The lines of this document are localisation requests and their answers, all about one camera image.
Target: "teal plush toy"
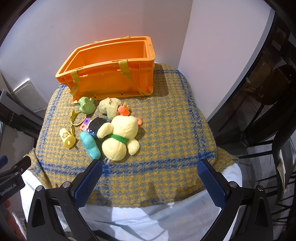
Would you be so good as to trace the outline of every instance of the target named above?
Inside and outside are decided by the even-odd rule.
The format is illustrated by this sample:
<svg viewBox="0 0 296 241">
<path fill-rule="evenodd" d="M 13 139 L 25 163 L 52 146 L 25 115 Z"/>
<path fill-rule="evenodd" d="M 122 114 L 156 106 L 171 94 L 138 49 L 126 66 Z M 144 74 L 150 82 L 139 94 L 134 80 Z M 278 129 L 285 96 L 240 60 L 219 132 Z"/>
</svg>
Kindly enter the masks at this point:
<svg viewBox="0 0 296 241">
<path fill-rule="evenodd" d="M 101 152 L 97 147 L 94 138 L 88 133 L 88 131 L 80 133 L 80 140 L 91 160 L 99 159 L 101 157 Z"/>
<path fill-rule="evenodd" d="M 79 111 L 84 113 L 84 114 L 91 114 L 92 112 L 95 111 L 96 106 L 94 105 L 94 99 L 93 98 L 87 98 L 87 97 L 81 97 L 80 100 L 78 101 L 80 104 Z"/>
</svg>

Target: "green scarf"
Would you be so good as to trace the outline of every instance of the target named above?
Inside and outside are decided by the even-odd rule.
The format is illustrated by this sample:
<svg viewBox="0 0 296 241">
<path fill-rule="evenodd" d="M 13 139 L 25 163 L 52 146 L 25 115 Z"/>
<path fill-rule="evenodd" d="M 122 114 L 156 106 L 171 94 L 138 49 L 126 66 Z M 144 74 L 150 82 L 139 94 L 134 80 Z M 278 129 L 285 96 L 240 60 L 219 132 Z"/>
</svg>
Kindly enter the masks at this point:
<svg viewBox="0 0 296 241">
<path fill-rule="evenodd" d="M 124 145 L 126 145 L 128 143 L 128 141 L 129 141 L 129 138 L 122 137 L 122 136 L 119 136 L 119 135 L 114 135 L 114 134 L 111 134 L 110 138 L 118 140 L 121 143 L 123 143 Z"/>
</svg>

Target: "green plush toy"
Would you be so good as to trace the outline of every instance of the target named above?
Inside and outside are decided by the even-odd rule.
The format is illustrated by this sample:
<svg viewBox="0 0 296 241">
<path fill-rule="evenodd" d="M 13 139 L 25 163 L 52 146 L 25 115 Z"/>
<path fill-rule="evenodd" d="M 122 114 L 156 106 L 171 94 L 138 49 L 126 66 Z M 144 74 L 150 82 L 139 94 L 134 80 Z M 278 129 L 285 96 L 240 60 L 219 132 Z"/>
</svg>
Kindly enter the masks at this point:
<svg viewBox="0 0 296 241">
<path fill-rule="evenodd" d="M 92 112 L 95 111 L 96 106 L 94 105 L 94 99 L 93 98 L 87 98 L 87 97 L 81 97 L 80 100 L 78 101 L 80 104 L 79 111 L 84 113 L 84 114 L 91 114 Z"/>
</svg>

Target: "blue gripper pad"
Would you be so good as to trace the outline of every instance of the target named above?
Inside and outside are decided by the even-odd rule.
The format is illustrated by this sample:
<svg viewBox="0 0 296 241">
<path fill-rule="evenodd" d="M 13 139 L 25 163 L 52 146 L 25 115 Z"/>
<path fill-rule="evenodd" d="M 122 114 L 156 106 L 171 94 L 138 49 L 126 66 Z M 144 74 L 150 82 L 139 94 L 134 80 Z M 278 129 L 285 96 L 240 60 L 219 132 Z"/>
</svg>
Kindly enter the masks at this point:
<svg viewBox="0 0 296 241">
<path fill-rule="evenodd" d="M 0 169 L 8 163 L 7 156 L 0 157 Z"/>
<path fill-rule="evenodd" d="M 223 209 L 226 205 L 225 191 L 203 161 L 197 162 L 197 174 L 215 206 Z"/>
<path fill-rule="evenodd" d="M 103 172 L 103 166 L 100 161 L 96 161 L 95 165 L 92 169 L 87 173 L 85 178 L 82 180 L 80 185 L 76 188 L 74 192 L 74 202 L 75 208 L 79 209 L 80 207 L 84 207 L 91 192 L 94 187 L 98 183 Z"/>
</svg>

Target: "yellow cup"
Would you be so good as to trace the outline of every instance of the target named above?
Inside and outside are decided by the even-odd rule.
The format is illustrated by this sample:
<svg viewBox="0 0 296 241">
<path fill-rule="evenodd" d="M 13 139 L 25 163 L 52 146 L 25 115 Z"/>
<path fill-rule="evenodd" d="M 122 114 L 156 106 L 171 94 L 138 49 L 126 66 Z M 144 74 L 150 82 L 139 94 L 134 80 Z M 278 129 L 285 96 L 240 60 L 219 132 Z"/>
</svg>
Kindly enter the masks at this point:
<svg viewBox="0 0 296 241">
<path fill-rule="evenodd" d="M 71 135 L 71 133 L 66 128 L 62 128 L 59 131 L 59 135 L 63 140 L 64 147 L 71 148 L 72 146 L 74 146 L 76 138 L 75 136 Z"/>
</svg>

